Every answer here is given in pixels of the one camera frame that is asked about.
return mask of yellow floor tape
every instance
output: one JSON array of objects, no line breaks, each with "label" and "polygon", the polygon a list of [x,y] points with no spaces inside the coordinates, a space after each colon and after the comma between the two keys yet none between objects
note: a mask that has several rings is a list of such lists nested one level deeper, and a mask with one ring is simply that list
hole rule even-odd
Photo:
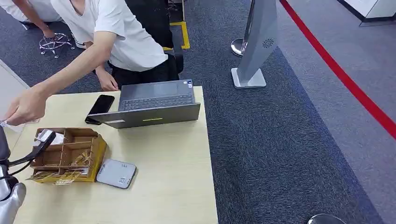
[{"label": "yellow floor tape", "polygon": [[171,26],[181,26],[182,28],[182,34],[183,34],[183,42],[184,45],[182,46],[182,49],[190,49],[190,41],[188,39],[188,33],[187,33],[187,25],[186,23],[183,22],[172,22],[170,23]]}]

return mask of red line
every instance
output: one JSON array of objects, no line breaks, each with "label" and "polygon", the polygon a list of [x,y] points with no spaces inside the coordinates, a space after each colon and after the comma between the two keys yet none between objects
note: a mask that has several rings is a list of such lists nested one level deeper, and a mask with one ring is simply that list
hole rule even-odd
[{"label": "red line", "polygon": [[326,51],[326,49],[319,43],[312,32],[307,28],[304,22],[300,19],[297,13],[293,10],[287,0],[280,0],[283,7],[289,13],[301,32],[305,35],[314,49],[323,58],[330,69],[341,80],[344,86],[356,97],[356,99],[367,109],[367,111],[385,128],[385,130],[396,139],[396,124],[388,115],[382,111],[373,100],[371,100],[361,88],[348,76],[347,73],[338,65],[333,57]]}]

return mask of hand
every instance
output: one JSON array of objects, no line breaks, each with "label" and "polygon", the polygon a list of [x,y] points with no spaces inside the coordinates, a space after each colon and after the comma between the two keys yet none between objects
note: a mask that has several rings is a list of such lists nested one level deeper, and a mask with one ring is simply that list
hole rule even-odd
[{"label": "hand", "polygon": [[42,118],[45,114],[44,95],[39,86],[25,90],[18,98],[14,99],[4,117],[10,125],[20,124]]},{"label": "hand", "polygon": [[96,69],[96,75],[99,78],[100,86],[103,91],[118,91],[118,84],[106,70]]},{"label": "hand", "polygon": [[54,38],[55,37],[54,31],[52,31],[50,28],[45,29],[42,32],[44,33],[44,36],[47,37],[47,38]]}]

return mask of laptop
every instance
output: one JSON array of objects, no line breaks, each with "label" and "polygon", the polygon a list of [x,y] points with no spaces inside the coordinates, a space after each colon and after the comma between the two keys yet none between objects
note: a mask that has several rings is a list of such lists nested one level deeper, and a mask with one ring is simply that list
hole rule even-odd
[{"label": "laptop", "polygon": [[120,129],[198,120],[192,80],[125,85],[118,112],[90,114],[89,118]]}]

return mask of wooden compartment box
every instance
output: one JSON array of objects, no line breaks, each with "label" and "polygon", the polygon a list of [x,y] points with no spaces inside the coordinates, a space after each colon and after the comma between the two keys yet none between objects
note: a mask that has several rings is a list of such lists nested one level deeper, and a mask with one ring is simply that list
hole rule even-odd
[{"label": "wooden compartment box", "polygon": [[[36,137],[45,128],[39,128]],[[47,128],[64,135],[63,144],[50,145],[31,163],[33,174],[54,172],[51,177],[36,182],[56,182],[66,171],[85,170],[75,182],[94,182],[106,151],[102,136],[90,128]]]}]

